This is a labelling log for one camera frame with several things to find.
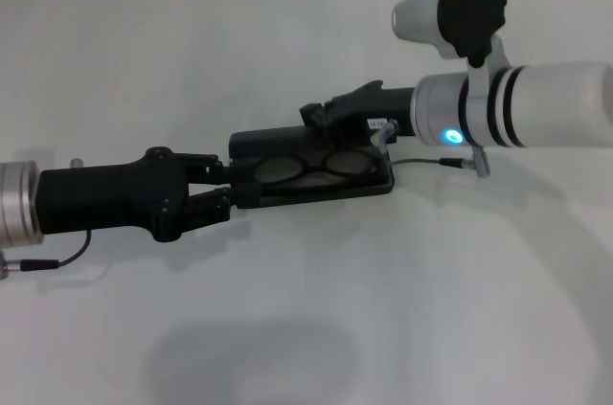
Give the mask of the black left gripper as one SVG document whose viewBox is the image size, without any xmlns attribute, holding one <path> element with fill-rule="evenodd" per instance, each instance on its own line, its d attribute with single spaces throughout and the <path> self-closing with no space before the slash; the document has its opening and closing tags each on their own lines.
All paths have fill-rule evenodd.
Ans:
<svg viewBox="0 0 613 405">
<path fill-rule="evenodd" d="M 189 184 L 234 184 L 239 178 L 240 169 L 226 167 L 217 155 L 155 147 L 128 164 L 42 171 L 36 214 L 45 235 L 138 227 L 158 242 L 171 242 L 182 232 L 228 221 L 233 207 L 258 207 L 260 184 L 189 196 Z"/>
</svg>

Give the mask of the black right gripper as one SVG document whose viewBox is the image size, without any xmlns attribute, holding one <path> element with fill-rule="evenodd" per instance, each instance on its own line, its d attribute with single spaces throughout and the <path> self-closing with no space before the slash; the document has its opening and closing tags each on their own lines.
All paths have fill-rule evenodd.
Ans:
<svg viewBox="0 0 613 405">
<path fill-rule="evenodd" d="M 306 127 L 336 146 L 371 136 L 381 125 L 395 120 L 398 137 L 414 137 L 411 122 L 413 88 L 384 89 L 374 80 L 325 103 L 300 108 Z"/>
</svg>

